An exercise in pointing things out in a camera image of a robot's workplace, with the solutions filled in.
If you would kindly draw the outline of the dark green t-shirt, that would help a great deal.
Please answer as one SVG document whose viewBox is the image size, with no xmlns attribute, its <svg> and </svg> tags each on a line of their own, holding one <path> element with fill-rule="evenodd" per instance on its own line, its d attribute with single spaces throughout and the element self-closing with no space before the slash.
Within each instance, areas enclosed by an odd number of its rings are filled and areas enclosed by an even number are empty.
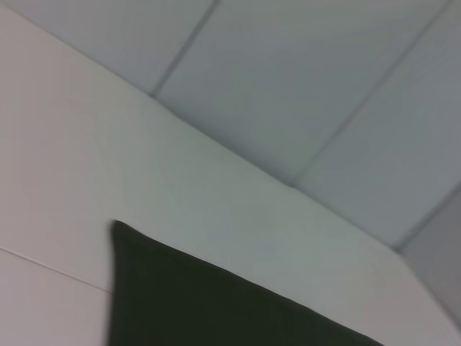
<svg viewBox="0 0 461 346">
<path fill-rule="evenodd" d="M 107 346 L 382 346 L 113 221 Z"/>
</svg>

